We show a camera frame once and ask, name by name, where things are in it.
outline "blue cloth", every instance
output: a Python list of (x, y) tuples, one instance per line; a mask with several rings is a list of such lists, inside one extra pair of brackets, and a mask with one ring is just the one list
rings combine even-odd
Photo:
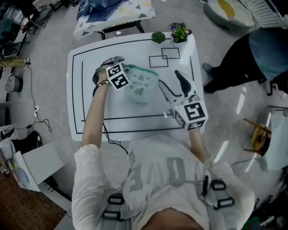
[(102, 22), (127, 0), (82, 0), (80, 2), (77, 20), (83, 15), (90, 15), (87, 22)]
[(249, 45), (268, 81), (288, 71), (288, 30), (257, 29), (249, 35)]

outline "clear plastic bag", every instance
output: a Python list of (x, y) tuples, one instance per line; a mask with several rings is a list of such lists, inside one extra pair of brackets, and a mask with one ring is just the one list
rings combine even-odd
[(158, 84), (158, 74), (134, 65), (128, 68), (131, 84), (126, 87), (126, 96), (133, 103), (147, 104)]

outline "gray shirt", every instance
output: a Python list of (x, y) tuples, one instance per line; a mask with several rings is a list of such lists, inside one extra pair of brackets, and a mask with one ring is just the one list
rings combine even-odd
[(249, 35), (249, 45), (259, 69), (268, 81), (288, 71), (288, 30), (257, 29)]

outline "person in black pants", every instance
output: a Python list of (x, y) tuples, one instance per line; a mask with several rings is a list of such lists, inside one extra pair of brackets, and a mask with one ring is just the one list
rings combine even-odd
[(205, 92), (213, 93), (230, 86), (265, 79), (252, 55), (248, 38), (249, 34), (237, 40), (223, 58), (220, 66), (211, 67), (207, 63), (202, 65), (203, 69), (213, 78), (204, 86)]
[(258, 29), (237, 40), (218, 67), (203, 63), (203, 69), (213, 78), (204, 91), (213, 93), (231, 86), (258, 80), (277, 83), (287, 92), (288, 30)]

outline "black strap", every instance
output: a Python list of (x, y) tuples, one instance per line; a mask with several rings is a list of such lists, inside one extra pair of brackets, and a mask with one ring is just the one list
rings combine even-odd
[(110, 82), (108, 80), (104, 80), (104, 81), (101, 81), (98, 85), (96, 85), (96, 87), (94, 88), (93, 90), (93, 97), (94, 97), (94, 94), (96, 92), (96, 89), (98, 89), (100, 86), (104, 85), (104, 84), (109, 84)]

